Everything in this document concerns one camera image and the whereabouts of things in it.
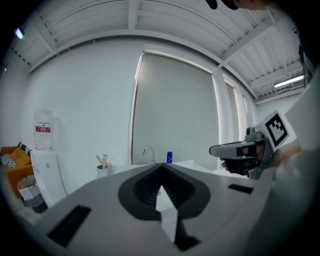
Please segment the ceiling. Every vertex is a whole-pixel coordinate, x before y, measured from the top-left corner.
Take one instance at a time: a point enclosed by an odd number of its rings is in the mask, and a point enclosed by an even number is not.
[[[220,0],[47,0],[22,24],[8,55],[32,72],[79,43],[117,35],[163,38],[192,47],[233,73],[262,102],[294,95],[303,84],[274,83],[302,73],[294,23],[277,10],[230,10]]]

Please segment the striped cloth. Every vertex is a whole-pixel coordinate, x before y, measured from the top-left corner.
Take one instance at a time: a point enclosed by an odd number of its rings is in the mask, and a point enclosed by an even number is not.
[[[2,164],[9,169],[14,169],[16,168],[16,163],[10,158],[10,154],[4,154],[1,157]]]
[[[30,151],[31,151],[30,148],[28,148],[26,145],[22,144],[22,142],[19,142],[18,147],[19,147],[20,149],[22,149],[22,150],[25,152],[26,155],[28,155],[29,157],[31,157],[31,156],[30,156]]]

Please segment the black slot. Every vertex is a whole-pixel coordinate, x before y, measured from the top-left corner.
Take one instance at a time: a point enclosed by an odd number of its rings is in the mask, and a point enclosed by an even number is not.
[[[175,233],[174,243],[181,251],[186,251],[200,244],[200,241],[197,238],[193,236],[189,236],[187,234],[187,230],[180,217],[178,217],[178,220],[176,223],[176,233]]]
[[[139,220],[161,221],[161,214],[156,210],[161,186],[181,219],[197,217],[205,209],[211,196],[209,188],[202,181],[168,164],[157,164],[123,182],[118,191],[119,201]]]
[[[90,212],[91,209],[88,207],[77,206],[48,234],[48,237],[57,244],[67,247]]]
[[[256,167],[256,158],[253,157],[244,159],[225,159],[224,161],[231,174],[245,176],[247,171]]]
[[[236,185],[236,184],[231,184],[230,186],[228,186],[229,189],[232,190],[236,190],[242,193],[246,193],[246,194],[251,194],[252,191],[254,191],[254,189],[252,187],[248,187],[248,186],[241,186],[241,185]]]

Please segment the cup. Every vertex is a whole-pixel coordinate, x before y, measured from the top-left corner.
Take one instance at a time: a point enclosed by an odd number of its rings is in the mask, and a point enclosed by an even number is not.
[[[102,169],[102,165],[98,165],[96,167],[96,171],[98,172],[98,178],[102,178],[108,175],[107,169]]]
[[[106,163],[106,172],[108,176],[111,176],[116,171],[116,167],[113,166],[110,162]]]

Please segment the hand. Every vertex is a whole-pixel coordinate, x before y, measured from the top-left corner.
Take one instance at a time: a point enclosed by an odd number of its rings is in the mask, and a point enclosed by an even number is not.
[[[278,167],[283,161],[286,161],[291,156],[299,154],[300,151],[301,146],[297,139],[280,147],[274,156],[271,167]]]
[[[244,155],[247,155],[248,152],[249,152],[249,149],[248,149],[247,147],[245,147],[245,148],[242,150],[242,152],[243,152]],[[257,158],[259,161],[262,161],[262,160],[264,159],[264,155],[265,155],[265,146],[263,146],[263,145],[258,145],[258,146],[256,147],[256,158]],[[225,168],[227,171],[229,171],[226,162],[223,162],[223,163],[221,164],[221,166],[222,166],[223,168]]]

